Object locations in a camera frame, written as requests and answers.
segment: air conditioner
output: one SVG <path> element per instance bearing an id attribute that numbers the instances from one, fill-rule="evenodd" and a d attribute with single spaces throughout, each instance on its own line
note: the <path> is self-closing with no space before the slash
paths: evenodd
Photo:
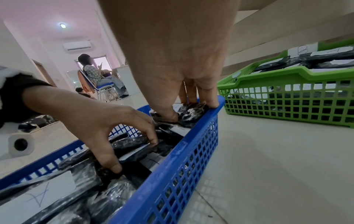
<path id="1" fill-rule="evenodd" d="M 92 47 L 92 45 L 89 41 L 78 41 L 78 42 L 64 43 L 63 47 L 67 51 L 77 51 L 77 50 L 89 49 Z"/>

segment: window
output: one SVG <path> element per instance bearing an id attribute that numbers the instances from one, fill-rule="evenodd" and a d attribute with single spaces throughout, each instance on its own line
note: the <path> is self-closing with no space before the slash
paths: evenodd
<path id="1" fill-rule="evenodd" d="M 100 65 L 102 63 L 102 70 L 103 69 L 107 69 L 107 70 L 112 70 L 112 67 L 110 65 L 110 63 L 108 62 L 108 59 L 106 56 L 101 56 L 101 57 L 96 57 L 96 58 L 92 58 L 93 59 L 93 66 L 95 66 L 96 68 L 98 68 L 98 65 Z M 75 60 L 77 66 L 82 70 L 82 65 L 78 60 Z"/>

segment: blue chair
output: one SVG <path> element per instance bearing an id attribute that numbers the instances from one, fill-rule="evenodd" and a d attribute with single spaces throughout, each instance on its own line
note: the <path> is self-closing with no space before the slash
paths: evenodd
<path id="1" fill-rule="evenodd" d="M 99 101 L 102 101 L 103 100 L 103 97 L 102 97 L 102 93 L 106 93 L 106 92 L 109 92 L 113 97 L 113 93 L 112 93 L 112 90 L 117 94 L 117 92 L 115 91 L 113 85 L 114 83 L 113 82 L 110 82 L 110 83 L 107 83 L 107 84 L 104 84 L 104 85 L 100 85 L 100 86 L 95 86 L 91 80 L 87 77 L 86 73 L 84 71 L 82 71 L 81 69 L 79 70 L 81 72 L 81 74 L 85 77 L 86 81 L 88 82 L 88 84 L 96 91 L 97 93 L 97 99 Z"/>

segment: person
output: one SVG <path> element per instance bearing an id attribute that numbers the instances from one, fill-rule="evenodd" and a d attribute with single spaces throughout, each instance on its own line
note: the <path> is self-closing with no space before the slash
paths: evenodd
<path id="1" fill-rule="evenodd" d="M 102 86 L 104 84 L 113 82 L 114 88 L 116 89 L 119 97 L 124 98 L 128 96 L 123 82 L 114 76 L 104 77 L 101 72 L 107 73 L 108 70 L 102 71 L 102 64 L 98 66 L 98 69 L 92 66 L 93 60 L 88 54 L 81 54 L 77 60 L 82 64 L 82 70 L 86 73 L 87 77 L 96 86 Z"/>
<path id="2" fill-rule="evenodd" d="M 218 106 L 216 84 L 240 0 L 98 2 L 153 110 L 176 121 L 172 105 L 177 96 L 193 103 L 197 92 L 200 101 Z M 99 72 L 93 74 L 101 80 Z M 81 97 L 13 70 L 0 70 L 0 88 L 0 123 L 51 115 L 115 173 L 122 166 L 107 139 L 115 126 L 132 126 L 157 142 L 151 117 L 131 107 Z"/>
<path id="3" fill-rule="evenodd" d="M 88 98 L 91 98 L 94 100 L 96 99 L 95 97 L 91 96 L 90 94 L 85 93 L 81 87 L 76 88 L 75 91 L 82 96 L 85 96 L 85 97 L 88 97 Z"/>

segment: floor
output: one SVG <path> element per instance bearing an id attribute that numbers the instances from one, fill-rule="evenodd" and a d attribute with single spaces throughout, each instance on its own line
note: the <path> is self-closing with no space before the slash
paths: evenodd
<path id="1" fill-rule="evenodd" d="M 112 103 L 139 108 L 141 94 Z M 75 137 L 35 132 L 29 156 L 0 161 L 0 177 Z M 219 146 L 179 223 L 354 223 L 354 129 L 219 113 Z"/>

